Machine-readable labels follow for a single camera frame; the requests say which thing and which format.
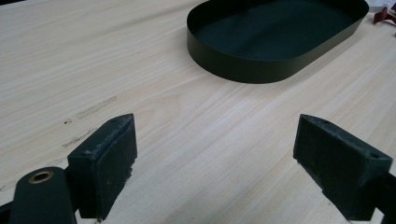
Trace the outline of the dark red clamp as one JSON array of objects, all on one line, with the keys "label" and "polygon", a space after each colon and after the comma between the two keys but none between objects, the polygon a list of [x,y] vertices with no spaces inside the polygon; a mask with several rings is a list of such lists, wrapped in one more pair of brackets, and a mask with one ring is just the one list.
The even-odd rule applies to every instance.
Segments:
[{"label": "dark red clamp", "polygon": [[389,11],[384,7],[381,11],[374,14],[373,24],[377,24],[382,21],[392,21],[396,24],[396,17],[389,14]]}]

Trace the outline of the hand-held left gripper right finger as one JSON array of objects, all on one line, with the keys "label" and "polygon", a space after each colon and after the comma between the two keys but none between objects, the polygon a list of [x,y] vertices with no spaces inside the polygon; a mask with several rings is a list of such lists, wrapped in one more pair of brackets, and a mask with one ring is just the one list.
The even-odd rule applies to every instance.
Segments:
[{"label": "hand-held left gripper right finger", "polygon": [[347,220],[369,221],[378,209],[393,220],[393,158],[333,123],[299,118],[293,158]]}]

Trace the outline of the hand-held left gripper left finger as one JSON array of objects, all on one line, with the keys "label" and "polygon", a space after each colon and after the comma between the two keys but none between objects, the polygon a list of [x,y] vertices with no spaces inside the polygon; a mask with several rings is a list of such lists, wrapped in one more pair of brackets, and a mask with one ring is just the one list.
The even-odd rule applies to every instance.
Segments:
[{"label": "hand-held left gripper left finger", "polygon": [[66,172],[83,218],[106,219],[137,158],[134,116],[108,120],[68,156]]}]

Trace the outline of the black oval metal tray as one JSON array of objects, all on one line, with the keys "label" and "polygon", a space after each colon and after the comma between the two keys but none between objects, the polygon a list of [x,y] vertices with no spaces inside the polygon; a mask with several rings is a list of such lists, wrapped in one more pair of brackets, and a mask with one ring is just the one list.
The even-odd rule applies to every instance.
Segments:
[{"label": "black oval metal tray", "polygon": [[188,52],[215,76],[278,82],[352,36],[368,11],[365,0],[207,0],[187,16]]}]

